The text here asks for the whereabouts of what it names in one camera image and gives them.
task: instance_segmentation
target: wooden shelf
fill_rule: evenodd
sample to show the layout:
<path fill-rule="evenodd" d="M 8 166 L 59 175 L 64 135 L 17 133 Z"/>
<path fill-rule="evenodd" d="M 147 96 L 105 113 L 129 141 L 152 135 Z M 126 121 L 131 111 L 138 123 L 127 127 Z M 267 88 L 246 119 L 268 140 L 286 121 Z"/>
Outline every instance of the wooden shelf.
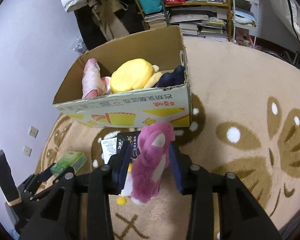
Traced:
<path fill-rule="evenodd" d="M 212 5 L 212 6 L 221 6 L 228 7 L 227 3 L 215 3 L 215 2 L 184 2 L 176 4 L 165 4 L 165 7 L 176 7 L 176 6 L 191 6 L 191 5 Z"/>

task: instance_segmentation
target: yellow plush toy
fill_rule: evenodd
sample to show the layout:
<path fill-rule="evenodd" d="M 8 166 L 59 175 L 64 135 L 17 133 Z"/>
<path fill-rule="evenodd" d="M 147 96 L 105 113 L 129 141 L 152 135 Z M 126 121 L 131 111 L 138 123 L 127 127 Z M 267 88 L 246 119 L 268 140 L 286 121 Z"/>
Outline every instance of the yellow plush toy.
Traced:
<path fill-rule="evenodd" d="M 111 76 L 110 87 L 113 92 L 124 92 L 153 87 L 162 76 L 157 65 L 151 65 L 142 58 L 123 63 Z"/>

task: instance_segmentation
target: pink toy in plastic wrap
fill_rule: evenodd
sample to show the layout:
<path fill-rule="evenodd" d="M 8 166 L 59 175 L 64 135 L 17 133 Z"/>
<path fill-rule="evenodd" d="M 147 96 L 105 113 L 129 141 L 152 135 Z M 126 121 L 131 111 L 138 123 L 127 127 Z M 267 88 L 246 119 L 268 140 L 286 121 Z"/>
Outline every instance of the pink toy in plastic wrap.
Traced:
<path fill-rule="evenodd" d="M 140 155 L 132 164 L 131 199 L 135 204 L 147 203 L 158 195 L 161 175 L 169 165 L 169 143 L 175 140 L 169 123 L 155 123 L 141 129 L 138 136 Z"/>
<path fill-rule="evenodd" d="M 100 67 L 95 58 L 88 59 L 83 70 L 82 98 L 96 98 L 110 93 L 110 77 L 100 76 Z"/>

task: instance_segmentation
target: white label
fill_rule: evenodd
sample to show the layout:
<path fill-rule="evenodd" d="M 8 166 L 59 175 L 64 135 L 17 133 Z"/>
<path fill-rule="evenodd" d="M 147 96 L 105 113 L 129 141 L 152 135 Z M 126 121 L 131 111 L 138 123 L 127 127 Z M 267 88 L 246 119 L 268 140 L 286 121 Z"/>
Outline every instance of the white label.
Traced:
<path fill-rule="evenodd" d="M 117 153 L 117 138 L 111 138 L 101 141 L 101 147 L 103 152 L 103 160 L 105 164 L 108 163 L 110 157 Z"/>

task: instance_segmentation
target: dark blue plush toy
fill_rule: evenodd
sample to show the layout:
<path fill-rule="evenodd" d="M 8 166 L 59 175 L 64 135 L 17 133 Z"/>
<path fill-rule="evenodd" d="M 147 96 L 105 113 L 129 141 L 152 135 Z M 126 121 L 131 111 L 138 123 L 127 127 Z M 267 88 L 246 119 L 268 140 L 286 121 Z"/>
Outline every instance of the dark blue plush toy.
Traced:
<path fill-rule="evenodd" d="M 159 79 L 158 88 L 178 86 L 185 82 L 185 67 L 177 66 L 172 73 L 164 73 Z"/>

